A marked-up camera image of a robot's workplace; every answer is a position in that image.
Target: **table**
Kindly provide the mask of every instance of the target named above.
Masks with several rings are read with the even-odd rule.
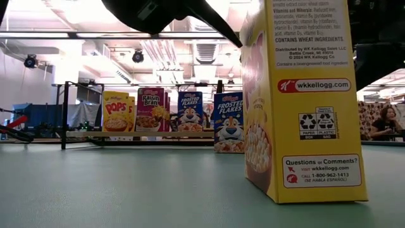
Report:
[[[0,227],[405,227],[405,151],[363,154],[370,202],[276,205],[213,148],[0,144]]]

